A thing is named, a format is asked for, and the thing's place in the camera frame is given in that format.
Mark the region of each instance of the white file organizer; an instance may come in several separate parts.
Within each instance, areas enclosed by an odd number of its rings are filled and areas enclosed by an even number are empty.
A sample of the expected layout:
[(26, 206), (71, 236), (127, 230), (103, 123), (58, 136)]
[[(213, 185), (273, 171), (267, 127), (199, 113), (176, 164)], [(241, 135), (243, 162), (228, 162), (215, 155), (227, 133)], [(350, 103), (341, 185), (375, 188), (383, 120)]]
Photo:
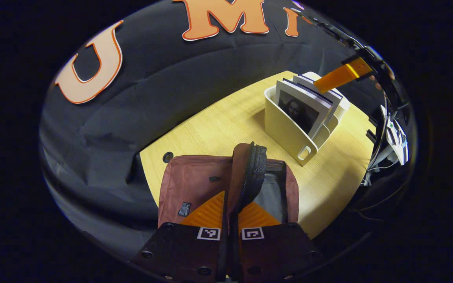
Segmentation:
[[(307, 72), (304, 75), (314, 81), (320, 79), (314, 72)], [(342, 95), (336, 88), (333, 88), (333, 91)], [(342, 95), (343, 98), (333, 118), (327, 125), (323, 124), (311, 139), (277, 106), (278, 101), (273, 101), (274, 96), (275, 86), (265, 90), (265, 132), (302, 166), (317, 154), (350, 107), (350, 102)]]

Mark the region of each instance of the letter m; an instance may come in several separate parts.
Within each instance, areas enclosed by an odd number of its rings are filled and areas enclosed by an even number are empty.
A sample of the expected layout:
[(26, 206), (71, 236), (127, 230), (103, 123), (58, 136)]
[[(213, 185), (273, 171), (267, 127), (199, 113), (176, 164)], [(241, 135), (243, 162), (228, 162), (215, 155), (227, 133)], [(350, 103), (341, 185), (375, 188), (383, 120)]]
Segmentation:
[(183, 2), (188, 13), (189, 28), (183, 33), (183, 39), (193, 41), (218, 34), (219, 28), (211, 24), (213, 16), (221, 26), (232, 33), (244, 15), (241, 30), (246, 33), (267, 33), (262, 4), (264, 0), (173, 0)]

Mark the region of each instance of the orange letter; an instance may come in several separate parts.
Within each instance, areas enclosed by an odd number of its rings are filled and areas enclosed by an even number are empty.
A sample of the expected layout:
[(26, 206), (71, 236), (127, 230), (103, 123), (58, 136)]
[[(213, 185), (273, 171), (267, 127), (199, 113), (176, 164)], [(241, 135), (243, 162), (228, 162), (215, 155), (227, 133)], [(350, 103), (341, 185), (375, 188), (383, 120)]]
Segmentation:
[(239, 25), (242, 15), (244, 24), (241, 30), (246, 33), (267, 33), (262, 4), (264, 0), (235, 0), (232, 4), (226, 0), (173, 0), (185, 3), (188, 13), (189, 28), (183, 33), (183, 39), (193, 41), (218, 34), (219, 28), (211, 24), (209, 14), (221, 26), (232, 33)]
[(115, 37), (115, 28), (122, 22), (123, 20), (108, 27), (85, 45), (93, 45), (99, 59), (99, 70), (93, 77), (86, 81), (78, 77), (73, 65), (78, 54), (73, 56), (57, 75), (55, 84), (59, 85), (67, 100), (74, 104), (87, 102), (113, 82), (122, 66), (122, 50)]
[[(298, 25), (296, 23), (296, 20), (298, 19), (298, 14), (294, 11), (291, 11), (291, 9), (289, 8), (284, 8), (284, 11), (286, 11), (286, 15), (288, 16), (288, 27), (284, 32), (286, 32), (286, 35), (288, 36), (297, 37)], [(307, 20), (306, 18), (304, 18), (304, 21), (312, 25), (312, 23), (309, 22), (309, 20)]]

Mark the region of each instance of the wooden table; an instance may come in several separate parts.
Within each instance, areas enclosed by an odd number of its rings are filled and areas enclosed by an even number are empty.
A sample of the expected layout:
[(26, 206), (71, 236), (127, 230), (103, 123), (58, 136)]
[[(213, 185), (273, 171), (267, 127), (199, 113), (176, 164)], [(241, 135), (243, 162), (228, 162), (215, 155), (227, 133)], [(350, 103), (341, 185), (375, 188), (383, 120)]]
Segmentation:
[(142, 150), (142, 166), (157, 205), (166, 152), (231, 156), (238, 143), (254, 141), (268, 149), (268, 158), (286, 161), (295, 174), (300, 188), (300, 226), (311, 239), (324, 230), (345, 208), (365, 175), (374, 146), (366, 131), (375, 132), (375, 127), (351, 104), (316, 156), (300, 166), (264, 131), (265, 89), (293, 75), (282, 72), (236, 91)]

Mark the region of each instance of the photo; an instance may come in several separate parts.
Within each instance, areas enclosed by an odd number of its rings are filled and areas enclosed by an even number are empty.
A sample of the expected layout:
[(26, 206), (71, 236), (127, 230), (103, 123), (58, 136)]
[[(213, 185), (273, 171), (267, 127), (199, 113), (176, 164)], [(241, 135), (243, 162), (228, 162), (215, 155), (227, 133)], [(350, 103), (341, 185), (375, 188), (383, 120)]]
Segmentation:
[(295, 121), (305, 133), (312, 129), (319, 116), (318, 111), (282, 90), (279, 96), (279, 108)]

